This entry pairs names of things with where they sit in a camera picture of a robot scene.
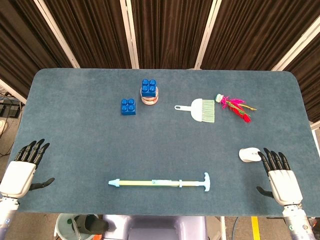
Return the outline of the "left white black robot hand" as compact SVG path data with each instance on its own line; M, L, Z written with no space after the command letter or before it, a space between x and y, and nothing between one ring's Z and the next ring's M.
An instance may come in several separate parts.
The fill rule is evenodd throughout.
M29 191L45 188L55 181L55 178L51 177L45 182L33 183L39 164L50 146L50 143L44 141L34 140L24 146L8 164L0 181L0 194L3 197L20 199Z

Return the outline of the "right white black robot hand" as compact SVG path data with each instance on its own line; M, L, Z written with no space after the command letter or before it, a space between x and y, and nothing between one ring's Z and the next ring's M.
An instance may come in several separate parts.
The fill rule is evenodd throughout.
M271 191L257 186L258 192L266 197L273 198L281 206L300 205L303 196L295 173L291 170L288 159L282 152L264 149L265 153L258 152L264 170L267 174Z

